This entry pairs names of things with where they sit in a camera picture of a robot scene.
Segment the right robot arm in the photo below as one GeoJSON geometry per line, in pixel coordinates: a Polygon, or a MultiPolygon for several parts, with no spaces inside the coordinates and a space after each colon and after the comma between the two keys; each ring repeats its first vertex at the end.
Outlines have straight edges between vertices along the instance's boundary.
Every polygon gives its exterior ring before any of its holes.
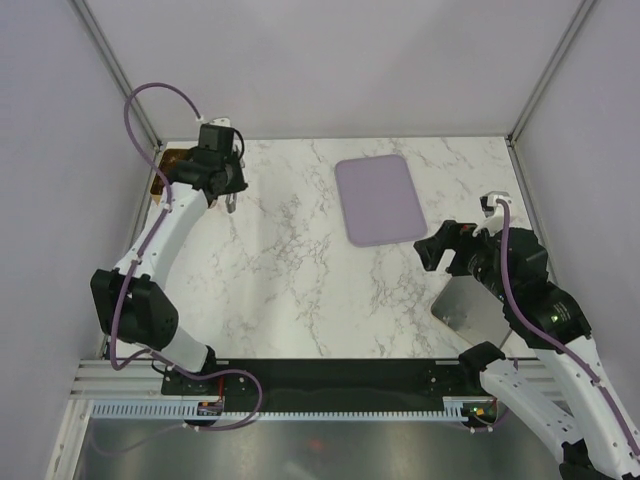
{"type": "Polygon", "coordinates": [[[552,375],[568,408],[542,394],[489,342],[460,355],[458,385],[496,397],[549,449],[562,478],[638,478],[639,431],[608,385],[577,301],[549,280],[546,250],[531,230],[510,227],[491,235],[474,228],[447,220],[415,242],[423,268],[435,270],[453,251],[448,273],[474,278],[501,302],[510,328],[552,375]]]}

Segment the steel slotted tongs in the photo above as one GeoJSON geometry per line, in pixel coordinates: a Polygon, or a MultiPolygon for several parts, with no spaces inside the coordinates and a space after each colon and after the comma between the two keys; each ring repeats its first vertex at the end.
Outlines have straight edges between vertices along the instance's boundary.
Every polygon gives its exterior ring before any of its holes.
{"type": "Polygon", "coordinates": [[[225,207],[228,214],[233,214],[237,209],[238,194],[232,193],[225,198],[225,207]]]}

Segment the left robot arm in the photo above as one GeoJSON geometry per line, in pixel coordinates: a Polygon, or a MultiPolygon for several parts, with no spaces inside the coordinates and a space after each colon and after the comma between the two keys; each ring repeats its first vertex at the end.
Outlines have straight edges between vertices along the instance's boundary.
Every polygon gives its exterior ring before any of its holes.
{"type": "Polygon", "coordinates": [[[126,255],[110,270],[98,269],[90,281],[100,328],[110,338],[109,359],[116,370],[131,363],[117,354],[120,342],[139,346],[184,372],[197,394],[213,391],[218,369],[208,363],[211,347],[179,324],[179,313],[165,292],[171,267],[189,233],[219,198],[234,212],[247,189],[245,142],[228,125],[205,123],[197,144],[163,176],[164,192],[148,225],[126,255]]]}

